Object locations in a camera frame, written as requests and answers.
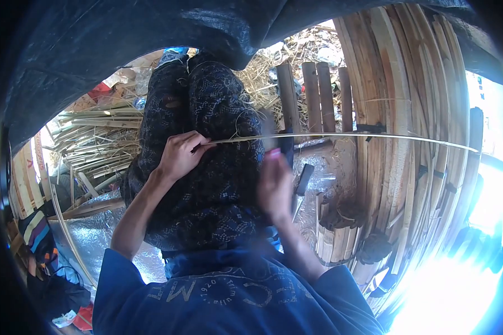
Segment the dark patterned cloth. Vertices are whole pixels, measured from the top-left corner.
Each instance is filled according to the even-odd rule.
[[[231,69],[199,53],[166,52],[154,70],[140,128],[141,153],[121,183],[128,206],[160,163],[167,138],[197,130],[212,140],[261,134],[261,123]],[[145,241],[164,251],[222,248],[260,224],[256,185],[261,141],[221,144],[178,180],[156,207]]]

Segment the red cloth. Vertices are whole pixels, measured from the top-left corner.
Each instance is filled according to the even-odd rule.
[[[93,101],[97,102],[100,96],[102,95],[111,95],[111,87],[108,87],[105,83],[100,83],[95,86],[94,89],[87,92],[87,95],[93,99]]]
[[[89,303],[87,307],[81,307],[78,310],[76,317],[73,319],[73,324],[80,329],[84,330],[93,330],[93,302]]]

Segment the black tarp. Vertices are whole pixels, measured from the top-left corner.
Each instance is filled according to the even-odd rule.
[[[56,0],[44,2],[26,39],[5,103],[18,148],[58,112],[129,61],[171,46],[207,50],[243,69],[261,47],[365,8],[397,1],[359,0]],[[475,15],[463,0],[418,3]]]

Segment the blue t-shirt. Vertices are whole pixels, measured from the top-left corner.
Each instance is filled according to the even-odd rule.
[[[107,249],[94,333],[383,333],[344,265],[309,285],[277,260],[251,251],[199,251],[188,259],[200,272],[145,285],[132,262]],[[223,262],[212,267],[213,259]],[[206,267],[217,271],[201,272]]]

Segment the bamboo pile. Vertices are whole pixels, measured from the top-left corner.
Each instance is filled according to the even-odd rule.
[[[387,133],[474,145],[462,54],[443,16],[429,20],[419,5],[398,4],[357,12],[334,23],[358,125],[380,123]],[[462,186],[475,182],[473,173],[464,179],[468,151],[362,137],[357,138],[357,149],[357,203],[365,208],[366,218],[362,238],[372,233],[388,236],[393,245],[391,274],[401,279],[440,255],[447,232],[462,224],[452,218],[469,206],[469,201],[459,203]],[[380,270],[373,267],[368,278]],[[369,298],[373,311],[380,314],[398,306],[406,285],[400,280],[383,297]]]
[[[139,152],[143,112],[133,107],[99,111],[64,111],[55,119],[61,132],[54,147],[74,175],[99,178],[126,169]]]

